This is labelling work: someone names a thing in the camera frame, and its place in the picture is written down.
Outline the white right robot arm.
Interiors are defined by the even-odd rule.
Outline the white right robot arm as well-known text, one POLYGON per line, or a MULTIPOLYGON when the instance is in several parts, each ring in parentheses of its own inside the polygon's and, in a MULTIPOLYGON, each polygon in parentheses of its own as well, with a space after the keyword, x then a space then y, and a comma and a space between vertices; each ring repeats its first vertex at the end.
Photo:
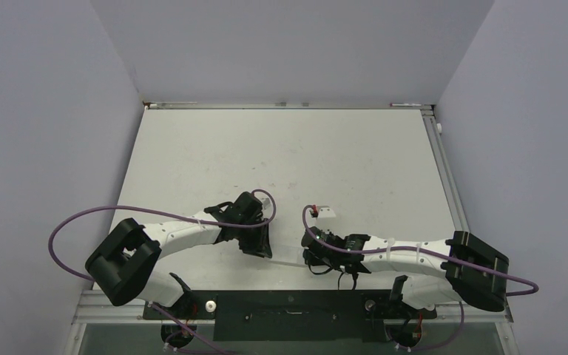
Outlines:
POLYGON ((389 309, 406 317, 415 309, 446 302, 465 302, 490 312, 503 311, 508 272, 506 255, 467 231, 428 242, 382 239, 368 234, 339 237, 317 227, 301 239, 310 265, 325 264, 346 274, 391 271, 405 277, 390 293, 389 309))

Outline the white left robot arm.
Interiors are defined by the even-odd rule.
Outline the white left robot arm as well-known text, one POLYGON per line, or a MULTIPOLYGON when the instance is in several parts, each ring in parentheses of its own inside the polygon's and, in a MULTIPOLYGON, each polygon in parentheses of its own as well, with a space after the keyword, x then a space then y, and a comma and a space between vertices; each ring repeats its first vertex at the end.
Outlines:
POLYGON ((88 257, 85 269, 114 306, 139 299, 181 318, 190 310, 191 290, 178 275, 157 270, 157 262, 195 246, 231 240, 244 254, 271 258, 268 228, 276 210, 268 192, 262 198, 242 192, 233 202, 206 207, 191 217, 147 224, 126 218, 88 257))

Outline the white air conditioner remote control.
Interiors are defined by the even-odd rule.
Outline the white air conditioner remote control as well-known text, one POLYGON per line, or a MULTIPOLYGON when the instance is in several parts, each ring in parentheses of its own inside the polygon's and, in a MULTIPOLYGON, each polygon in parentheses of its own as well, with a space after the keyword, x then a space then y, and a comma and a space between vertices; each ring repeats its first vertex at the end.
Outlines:
POLYGON ((307 266, 303 257, 305 251, 303 247, 276 244, 271 247, 271 251, 272 257, 268 260, 271 263, 299 268, 307 266))

